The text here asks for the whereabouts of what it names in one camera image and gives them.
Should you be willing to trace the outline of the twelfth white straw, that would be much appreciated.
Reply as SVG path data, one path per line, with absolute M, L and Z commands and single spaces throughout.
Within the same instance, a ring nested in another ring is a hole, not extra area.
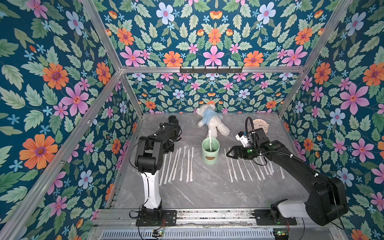
M 178 164 L 179 164 L 179 159 L 180 159 L 180 155 L 181 155 L 181 150 L 182 150 L 182 148 L 180 147 L 178 149 L 178 151 L 177 151 L 177 158 L 176 158 L 176 163 L 175 163 L 175 167 L 174 167 L 172 181 L 174 181 L 175 178 L 176 178 L 176 172 L 177 172 L 177 169 L 178 169 Z

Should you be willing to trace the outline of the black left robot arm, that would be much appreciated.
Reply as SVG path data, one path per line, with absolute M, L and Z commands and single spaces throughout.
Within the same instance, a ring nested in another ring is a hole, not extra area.
M 147 137 L 140 137 L 135 155 L 135 168 L 141 174 L 145 200 L 140 210 L 143 217 L 160 221 L 163 217 L 162 199 L 159 190 L 159 171 L 164 154 L 174 151 L 175 142 L 181 139 L 182 129 L 176 116 L 167 123 L 160 123 L 159 130 Z

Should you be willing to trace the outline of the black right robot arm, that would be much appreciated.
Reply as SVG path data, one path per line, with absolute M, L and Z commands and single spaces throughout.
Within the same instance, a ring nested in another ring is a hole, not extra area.
M 280 141 L 271 142 L 262 128 L 249 132 L 246 138 L 251 142 L 232 147 L 226 156 L 250 161 L 265 157 L 286 170 L 309 193 L 305 202 L 280 200 L 271 204 L 268 216 L 272 222 L 310 218 L 317 225 L 325 226 L 349 211 L 346 189 L 340 179 L 318 173 Z

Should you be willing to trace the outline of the seventeenth white straw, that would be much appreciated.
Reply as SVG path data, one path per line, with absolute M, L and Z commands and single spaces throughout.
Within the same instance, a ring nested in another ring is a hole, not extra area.
M 160 177 L 160 181 L 159 181 L 159 186 L 161 186 L 162 183 L 163 183 L 164 172 L 165 172 L 166 161 L 167 161 L 167 155 L 168 155 L 168 154 L 165 154 L 165 155 L 164 155 L 163 165 L 162 165 L 162 168 L 161 168 L 162 170 L 161 170 L 161 177 Z

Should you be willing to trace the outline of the sixteenth white straw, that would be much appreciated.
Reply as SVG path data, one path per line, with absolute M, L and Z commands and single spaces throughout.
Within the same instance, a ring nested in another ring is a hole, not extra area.
M 166 175 L 164 178 L 164 185 L 168 182 L 170 168 L 171 168 L 172 154 L 173 154 L 172 152 L 169 153 L 169 161 L 168 161 L 168 165 L 167 165 Z

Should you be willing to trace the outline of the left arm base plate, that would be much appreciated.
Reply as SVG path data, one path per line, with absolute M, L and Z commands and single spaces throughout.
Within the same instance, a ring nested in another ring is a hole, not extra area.
M 136 220 L 137 227 L 174 227 L 177 221 L 176 210 L 154 211 L 149 209 L 141 210 Z

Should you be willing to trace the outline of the green metal straw cup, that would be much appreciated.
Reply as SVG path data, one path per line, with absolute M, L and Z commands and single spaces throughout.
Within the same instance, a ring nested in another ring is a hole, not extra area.
M 217 139 L 212 138 L 212 149 L 210 152 L 209 138 L 202 142 L 202 159 L 207 165 L 214 165 L 219 159 L 220 143 Z

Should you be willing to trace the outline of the eleventh white straw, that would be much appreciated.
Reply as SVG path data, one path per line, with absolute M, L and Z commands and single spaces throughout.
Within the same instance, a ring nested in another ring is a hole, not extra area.
M 195 148 L 192 147 L 192 155 L 191 155 L 191 169 L 190 169 L 190 182 L 193 182 L 193 170 L 194 170 L 194 150 Z

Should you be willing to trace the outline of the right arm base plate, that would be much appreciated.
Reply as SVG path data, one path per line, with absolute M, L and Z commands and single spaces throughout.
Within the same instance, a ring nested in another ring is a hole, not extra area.
M 259 226 L 296 226 L 295 218 L 284 218 L 275 209 L 256 209 L 253 216 Z

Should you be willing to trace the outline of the fourteenth white straw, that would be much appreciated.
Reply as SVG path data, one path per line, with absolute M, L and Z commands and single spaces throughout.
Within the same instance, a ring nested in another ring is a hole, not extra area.
M 187 147 L 184 146 L 183 150 L 183 157 L 182 157 L 182 164 L 181 164 L 181 171 L 180 171 L 180 178 L 179 181 L 183 180 L 183 173 L 184 173 L 184 162 L 185 162 L 185 156 L 186 156 Z

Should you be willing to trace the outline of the eighteenth white straw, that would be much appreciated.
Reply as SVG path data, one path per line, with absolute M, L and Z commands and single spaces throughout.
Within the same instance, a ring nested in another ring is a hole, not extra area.
M 212 152 L 213 149 L 212 149 L 212 131 L 211 130 L 209 130 L 209 144 L 210 144 L 210 152 Z

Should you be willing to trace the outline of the thirteenth white straw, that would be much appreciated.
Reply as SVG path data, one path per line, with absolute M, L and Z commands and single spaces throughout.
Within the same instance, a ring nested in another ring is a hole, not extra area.
M 187 177 L 186 177 L 186 182 L 188 183 L 190 180 L 190 154 L 191 154 L 191 149 L 188 148 L 188 153 L 187 153 Z

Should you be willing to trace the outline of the fifteenth white straw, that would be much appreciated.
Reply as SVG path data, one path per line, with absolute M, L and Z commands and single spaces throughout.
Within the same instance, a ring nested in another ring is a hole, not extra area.
M 175 167 L 176 167 L 176 163 L 177 163 L 177 159 L 178 159 L 178 155 L 179 155 L 179 149 L 176 150 L 176 153 L 175 153 L 175 158 L 174 158 L 174 161 L 173 161 L 173 164 L 172 164 L 172 168 L 171 168 L 171 173 L 170 173 L 170 176 L 169 176 L 169 179 L 168 179 L 168 182 L 170 183 L 173 179 L 173 175 L 174 175 L 174 171 L 175 171 Z

